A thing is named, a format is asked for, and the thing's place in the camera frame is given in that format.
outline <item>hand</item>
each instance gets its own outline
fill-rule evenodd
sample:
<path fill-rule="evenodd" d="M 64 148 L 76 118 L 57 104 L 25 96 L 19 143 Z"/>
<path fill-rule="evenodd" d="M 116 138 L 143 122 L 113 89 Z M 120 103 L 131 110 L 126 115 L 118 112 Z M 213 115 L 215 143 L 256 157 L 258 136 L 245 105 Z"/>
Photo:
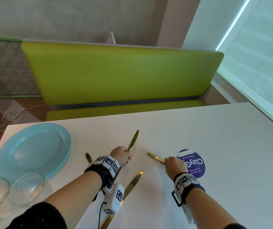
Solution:
<path fill-rule="evenodd" d="M 128 164 L 129 160 L 131 160 L 130 151 L 127 151 L 124 146 L 116 147 L 111 151 L 110 156 L 118 161 L 119 166 Z"/>
<path fill-rule="evenodd" d="M 185 161 L 180 158 L 169 157 L 164 159 L 166 173 L 168 177 L 173 181 L 178 173 L 188 172 Z"/>

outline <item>forearm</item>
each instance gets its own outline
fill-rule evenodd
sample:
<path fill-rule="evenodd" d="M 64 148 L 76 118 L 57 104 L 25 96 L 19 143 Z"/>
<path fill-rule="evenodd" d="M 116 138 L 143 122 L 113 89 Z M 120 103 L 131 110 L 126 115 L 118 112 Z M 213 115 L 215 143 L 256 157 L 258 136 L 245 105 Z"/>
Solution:
<path fill-rule="evenodd" d="M 68 229 L 74 229 L 102 185 L 95 171 L 88 171 L 71 181 L 44 201 L 56 207 Z"/>
<path fill-rule="evenodd" d="M 213 198 L 200 188 L 192 189 L 186 197 L 198 229 L 223 229 L 237 221 Z"/>

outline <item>white table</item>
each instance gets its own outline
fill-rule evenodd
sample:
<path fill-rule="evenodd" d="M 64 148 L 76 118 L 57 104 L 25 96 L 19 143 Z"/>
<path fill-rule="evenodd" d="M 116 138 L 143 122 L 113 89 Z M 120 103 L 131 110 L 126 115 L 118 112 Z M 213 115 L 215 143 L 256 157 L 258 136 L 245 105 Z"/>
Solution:
<path fill-rule="evenodd" d="M 48 181 L 55 192 L 81 175 L 93 159 L 118 145 L 128 146 L 135 131 L 132 161 L 117 182 L 126 187 L 141 170 L 144 174 L 109 228 L 196 228 L 189 225 L 171 192 L 173 183 L 163 164 L 147 156 L 176 156 L 193 149 L 203 158 L 206 172 L 199 180 L 208 194 L 240 223 L 273 228 L 273 123 L 249 103 L 112 115 L 53 121 L 72 137 L 66 164 Z M 9 125 L 1 146 L 32 124 Z M 102 193 L 76 228 L 96 228 Z"/>

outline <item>green bench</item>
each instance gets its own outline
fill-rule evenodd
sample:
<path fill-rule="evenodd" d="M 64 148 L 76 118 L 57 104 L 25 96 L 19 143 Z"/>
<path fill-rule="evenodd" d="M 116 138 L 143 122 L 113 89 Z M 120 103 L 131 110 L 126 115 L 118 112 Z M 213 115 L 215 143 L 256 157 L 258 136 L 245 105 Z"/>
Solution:
<path fill-rule="evenodd" d="M 218 51 L 22 42 L 46 121 L 205 106 Z"/>

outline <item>green bench backrest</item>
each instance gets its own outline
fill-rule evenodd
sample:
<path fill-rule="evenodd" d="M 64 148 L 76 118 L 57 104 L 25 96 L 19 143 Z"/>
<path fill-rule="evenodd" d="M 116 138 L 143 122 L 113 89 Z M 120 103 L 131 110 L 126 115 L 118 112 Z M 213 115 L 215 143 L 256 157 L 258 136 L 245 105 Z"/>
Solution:
<path fill-rule="evenodd" d="M 203 95 L 223 53 L 74 43 L 22 43 L 47 105 Z"/>

